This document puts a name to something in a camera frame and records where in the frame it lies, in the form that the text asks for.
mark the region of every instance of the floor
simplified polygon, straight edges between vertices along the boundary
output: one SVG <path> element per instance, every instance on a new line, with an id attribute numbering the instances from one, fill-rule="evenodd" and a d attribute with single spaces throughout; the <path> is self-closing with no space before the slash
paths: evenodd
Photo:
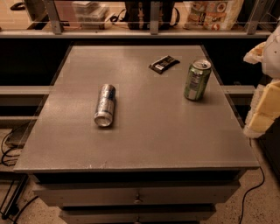
<path id="1" fill-rule="evenodd" d="M 9 133 L 10 129 L 0 129 L 0 141 Z M 262 150 L 258 147 L 256 141 L 251 141 L 252 150 L 260 162 L 265 174 L 265 181 L 262 186 L 248 193 L 244 203 L 243 224 L 272 224 L 280 223 L 280 184 L 277 181 L 274 172 L 271 170 Z M 6 167 L 0 164 L 0 171 L 12 171 L 12 167 Z M 241 187 L 224 204 L 217 204 L 217 212 L 209 219 L 200 224 L 237 224 L 242 213 L 242 199 L 245 192 L 253 186 L 259 185 L 263 180 L 260 169 L 247 171 L 241 177 Z M 32 192 L 34 183 L 29 180 L 23 193 L 18 199 L 18 207 L 23 206 L 35 195 Z M 9 181 L 0 179 L 0 203 L 4 199 L 10 186 Z M 17 220 L 18 224 L 64 224 L 59 218 L 60 210 L 57 207 L 48 207 L 41 199 L 35 199 L 21 214 Z M 0 220 L 0 224 L 11 224 L 11 220 Z"/>

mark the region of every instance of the silver can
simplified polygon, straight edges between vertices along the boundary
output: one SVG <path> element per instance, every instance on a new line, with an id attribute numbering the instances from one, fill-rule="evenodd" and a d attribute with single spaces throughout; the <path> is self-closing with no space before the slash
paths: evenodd
<path id="1" fill-rule="evenodd" d="M 98 126 L 107 127 L 113 122 L 115 100 L 115 87 L 109 84 L 102 85 L 94 114 L 94 121 Z"/>
<path id="2" fill-rule="evenodd" d="M 186 99 L 198 101 L 203 97 L 211 71 L 211 63 L 206 59 L 197 59 L 190 65 L 185 83 Z"/>

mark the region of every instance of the green can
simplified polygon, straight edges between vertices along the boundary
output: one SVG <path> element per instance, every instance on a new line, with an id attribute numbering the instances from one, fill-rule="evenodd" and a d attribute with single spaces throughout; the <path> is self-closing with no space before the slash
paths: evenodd
<path id="1" fill-rule="evenodd" d="M 190 65 L 184 91 L 186 99 L 198 101 L 203 97 L 211 71 L 211 63 L 206 59 L 197 59 Z"/>

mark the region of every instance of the can label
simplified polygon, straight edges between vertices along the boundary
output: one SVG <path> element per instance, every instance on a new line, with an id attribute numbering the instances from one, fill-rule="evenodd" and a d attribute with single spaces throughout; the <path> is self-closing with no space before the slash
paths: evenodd
<path id="1" fill-rule="evenodd" d="M 99 92 L 94 121 L 98 126 L 107 127 L 113 122 L 116 89 L 109 84 L 101 87 Z"/>
<path id="2" fill-rule="evenodd" d="M 195 60 L 189 67 L 185 83 L 185 98 L 193 101 L 201 99 L 211 73 L 211 64 L 205 59 Z"/>

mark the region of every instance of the drawer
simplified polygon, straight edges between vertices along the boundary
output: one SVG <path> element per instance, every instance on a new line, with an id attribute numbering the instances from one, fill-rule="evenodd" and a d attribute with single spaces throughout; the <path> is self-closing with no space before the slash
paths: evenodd
<path id="1" fill-rule="evenodd" d="M 239 182 L 129 183 L 36 185 L 35 193 L 56 207 L 163 204 L 215 204 L 225 202 Z"/>
<path id="2" fill-rule="evenodd" d="M 211 205 L 117 206 L 70 208 L 60 213 L 68 224 L 88 223 L 180 223 L 207 220 L 214 212 Z"/>

